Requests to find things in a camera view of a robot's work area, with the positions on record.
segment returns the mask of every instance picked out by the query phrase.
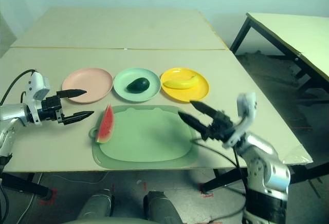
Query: plate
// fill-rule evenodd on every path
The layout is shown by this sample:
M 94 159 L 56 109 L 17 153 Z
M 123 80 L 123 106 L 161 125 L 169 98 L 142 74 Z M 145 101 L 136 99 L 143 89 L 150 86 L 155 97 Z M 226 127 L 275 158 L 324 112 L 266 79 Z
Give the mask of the plate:
M 147 78 L 150 86 L 142 93 L 134 94 L 127 91 L 127 86 L 138 78 Z M 118 73 L 113 82 L 116 93 L 132 102 L 144 102 L 153 98 L 161 89 L 160 78 L 154 72 L 144 68 L 128 68 Z
M 92 103 L 105 97 L 112 86 L 113 78 L 107 71 L 100 68 L 83 68 L 66 77 L 62 84 L 62 90 L 86 90 L 87 93 L 69 99 L 79 103 Z
M 188 68 L 171 68 L 165 71 L 161 76 L 161 83 L 168 80 L 188 80 L 191 77 L 198 76 L 198 84 L 189 89 L 171 89 L 162 85 L 162 89 L 172 98 L 182 101 L 190 102 L 203 99 L 209 93 L 208 81 L 200 73 Z

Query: avocado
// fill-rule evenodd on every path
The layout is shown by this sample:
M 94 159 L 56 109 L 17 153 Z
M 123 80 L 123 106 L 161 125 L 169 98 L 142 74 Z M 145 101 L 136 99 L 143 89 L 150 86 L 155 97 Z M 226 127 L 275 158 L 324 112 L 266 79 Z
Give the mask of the avocado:
M 147 90 L 150 86 L 150 82 L 146 78 L 138 78 L 132 81 L 128 86 L 127 90 L 130 93 L 138 94 Z

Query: yellow plate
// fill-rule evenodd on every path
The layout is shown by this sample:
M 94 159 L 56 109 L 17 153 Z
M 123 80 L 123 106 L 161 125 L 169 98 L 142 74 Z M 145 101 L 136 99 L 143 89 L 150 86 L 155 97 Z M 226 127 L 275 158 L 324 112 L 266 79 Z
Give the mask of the yellow plate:
M 168 80 L 189 80 L 195 75 L 198 76 L 198 84 L 189 89 L 171 89 L 163 85 Z M 171 68 L 165 71 L 161 76 L 161 85 L 168 95 L 182 102 L 201 100 L 209 93 L 209 84 L 205 77 L 187 68 Z

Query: table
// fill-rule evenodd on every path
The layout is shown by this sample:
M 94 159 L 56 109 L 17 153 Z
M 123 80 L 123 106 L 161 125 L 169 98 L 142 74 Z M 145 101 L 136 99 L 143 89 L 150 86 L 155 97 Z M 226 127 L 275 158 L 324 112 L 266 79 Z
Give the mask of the table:
M 210 83 L 210 93 L 204 101 L 225 110 L 235 122 L 238 120 L 238 94 L 256 92 L 258 114 L 251 131 L 270 141 L 285 163 L 312 162 L 280 115 L 199 12 L 175 9 L 155 11 L 125 8 L 49 10 L 1 59 L 0 92 L 5 91 L 14 76 L 27 68 L 36 68 L 49 77 L 52 89 L 48 95 L 51 96 L 61 89 L 67 75 L 83 67 L 100 67 L 113 76 L 128 67 L 145 67 L 158 75 L 172 67 L 189 67 L 203 74 Z M 24 76 L 17 82 L 6 103 L 18 102 L 27 81 L 28 76 Z M 94 110 L 95 113 L 68 126 L 49 121 L 44 122 L 42 127 L 23 129 L 16 138 L 14 156 L 5 171 L 108 171 L 94 162 L 87 132 L 109 102 L 112 106 L 130 104 L 115 95 L 114 91 L 92 104 L 77 105 L 63 100 L 63 111 L 67 115 L 82 110 Z M 192 105 L 173 102 L 163 92 L 145 102 L 145 105 L 175 105 L 197 116 L 202 122 L 210 122 L 209 117 L 201 115 Z M 222 149 L 219 142 L 207 141 L 206 144 L 234 158 L 232 151 Z M 217 154 L 199 148 L 197 160 L 180 169 L 200 167 L 227 168 L 232 165 Z M 144 169 L 153 168 L 150 164 Z M 7 177 L 4 178 L 4 185 L 8 180 L 17 189 L 49 196 L 50 190 L 44 186 L 4 175 Z
M 268 39 L 302 69 L 297 78 L 304 74 L 311 77 L 299 92 L 312 87 L 321 87 L 329 92 L 329 61 L 326 60 L 329 55 L 329 17 L 247 13 L 230 47 L 233 53 L 236 53 L 250 28 Z
M 197 10 L 49 9 L 12 47 L 228 49 Z
M 300 164 L 312 161 L 304 147 L 229 50 L 11 48 L 2 58 L 2 69 L 6 71 L 0 76 L 1 92 L 10 84 L 13 76 L 27 68 L 35 67 L 49 77 L 52 86 L 49 95 L 54 95 L 55 91 L 61 88 L 65 77 L 79 68 L 100 67 L 115 76 L 128 67 L 144 67 L 161 75 L 167 69 L 177 66 L 192 68 L 203 74 L 209 81 L 211 89 L 204 102 L 225 110 L 235 122 L 238 120 L 236 110 L 238 94 L 255 91 L 258 113 L 251 130 L 270 141 L 285 163 Z M 27 79 L 28 76 L 17 83 L 8 96 L 7 103 L 18 102 Z M 13 147 L 14 156 L 5 170 L 7 172 L 106 170 L 94 162 L 91 140 L 87 132 L 94 126 L 109 102 L 112 106 L 130 104 L 116 96 L 114 91 L 111 91 L 106 98 L 92 104 L 77 105 L 63 100 L 65 114 L 82 110 L 94 110 L 95 113 L 81 122 L 68 126 L 58 125 L 56 122 L 44 122 L 43 127 L 32 126 L 23 130 L 17 137 Z M 163 93 L 143 104 L 175 105 L 196 115 L 201 121 L 209 122 L 209 119 L 200 115 L 192 105 L 174 102 Z M 208 141 L 207 145 L 234 158 L 231 150 L 222 149 L 221 144 L 216 141 Z M 218 155 L 200 148 L 197 161 L 186 168 L 197 167 L 221 168 L 232 167 L 232 165 Z M 152 169 L 151 163 L 145 169 Z

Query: banana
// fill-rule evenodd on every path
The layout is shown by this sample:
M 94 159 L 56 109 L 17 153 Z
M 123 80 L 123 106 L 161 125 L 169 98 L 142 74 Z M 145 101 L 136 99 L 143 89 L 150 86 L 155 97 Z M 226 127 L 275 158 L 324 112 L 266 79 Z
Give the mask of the banana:
M 189 89 L 197 85 L 197 75 L 191 77 L 189 80 L 168 80 L 163 83 L 165 87 L 171 89 Z

